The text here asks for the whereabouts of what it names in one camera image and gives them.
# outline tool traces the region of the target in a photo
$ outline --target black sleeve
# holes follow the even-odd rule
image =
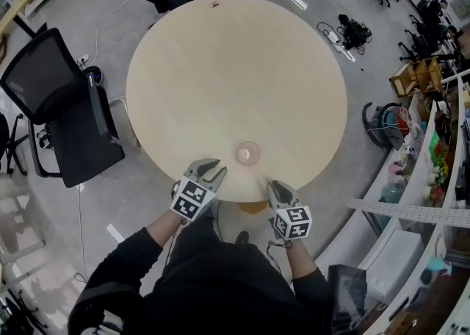
[[[328,283],[322,272],[317,268],[313,273],[292,280],[294,292],[300,303],[312,314],[315,322],[322,327],[333,310],[333,299]]]
[[[142,228],[122,241],[90,276],[85,289],[114,281],[128,284],[139,292],[142,279],[162,252],[162,247]]]

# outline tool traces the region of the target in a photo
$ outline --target chair armrest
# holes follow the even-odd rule
[[[93,73],[87,75],[88,90],[90,91],[91,106],[93,108],[93,115],[95,116],[96,126],[100,135],[108,141],[121,144],[118,138],[114,137],[109,130],[104,116],[103,106],[101,105],[100,94],[98,93],[98,86],[95,83],[95,77]]]
[[[35,136],[35,125],[33,122],[29,120],[28,123],[28,134],[29,134],[29,144],[31,145],[31,155],[32,155],[32,162],[35,165],[36,174],[39,177],[53,177],[53,178],[60,178],[62,177],[61,173],[50,173],[43,168],[39,161],[39,155],[37,154],[37,146],[36,146],[36,136]]]

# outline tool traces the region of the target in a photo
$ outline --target black shirt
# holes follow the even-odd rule
[[[125,334],[160,334],[177,327],[220,332],[218,325],[225,332],[258,324],[321,334],[328,327],[331,300],[321,272],[294,279],[292,290],[254,245],[218,243],[165,270],[152,293],[142,298],[140,279],[161,252],[145,228],[120,243],[96,268],[84,292],[109,282],[127,284],[133,292],[110,292],[76,305],[69,334],[97,327],[105,309],[124,321]]]

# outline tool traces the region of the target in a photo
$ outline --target gray floor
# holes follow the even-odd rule
[[[96,29],[102,20],[127,0],[48,0],[32,19],[35,26],[47,21],[57,27],[75,58],[83,54],[95,56]],[[381,7],[377,0],[302,0],[308,7],[300,9],[292,0],[269,0],[282,5],[312,25],[320,21],[338,26],[338,14],[363,21],[372,30],[373,40],[366,45],[364,56],[356,51],[356,62],[336,55],[347,87],[348,120],[342,143],[332,162],[300,196],[311,208],[314,225],[305,241],[313,256],[319,255],[334,236],[349,212],[346,204],[366,189],[383,159],[383,151],[367,138],[361,123],[361,111],[368,101],[384,104],[395,100],[388,77],[400,66],[397,42],[405,39],[409,28],[407,2],[392,2]],[[110,98],[124,96],[126,74],[137,44],[147,28],[159,16],[153,6],[143,0],[131,0],[110,16],[99,34],[99,56],[96,64],[106,74],[106,91]],[[2,70],[28,37],[19,29],[10,34],[9,55]],[[0,108],[12,120],[18,110],[3,94]],[[46,247],[9,266],[5,272],[12,279],[35,268],[36,272],[17,286],[40,308],[51,334],[64,334],[67,316],[83,284],[74,281],[76,272],[83,273],[82,247],[79,233],[79,203],[82,211],[83,238],[87,274],[116,246],[106,230],[112,224],[127,237],[166,210],[170,203],[169,179],[145,155],[131,144],[129,124],[122,109],[113,109],[121,137],[129,143],[126,158],[86,182],[78,189],[65,189],[59,179],[41,179],[34,173],[27,143],[22,146],[23,159],[29,169],[27,179],[15,174],[13,180],[0,183],[0,233],[10,251],[23,248],[44,237]],[[19,134],[26,129],[21,124]],[[41,151],[45,165],[54,169],[54,153]],[[266,227],[269,212],[256,216],[238,211],[232,203],[220,210],[223,239],[232,240],[241,228],[249,228],[254,242],[263,250],[272,232]],[[144,279],[142,293],[149,292],[159,277],[166,250],[151,273]],[[275,250],[283,273],[289,278],[283,250]]]

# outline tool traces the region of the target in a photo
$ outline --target wooden tabletop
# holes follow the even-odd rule
[[[13,18],[21,11],[23,7],[26,6],[28,0],[17,0],[8,11],[3,15],[3,18],[0,20],[0,34],[3,33],[8,24],[10,24]]]
[[[175,180],[196,159],[221,159],[225,201],[263,201],[272,179],[309,183],[346,125],[346,89],[328,43],[263,0],[197,0],[166,14],[137,47],[126,92],[150,158]],[[249,167],[236,160],[245,141],[261,149]]]

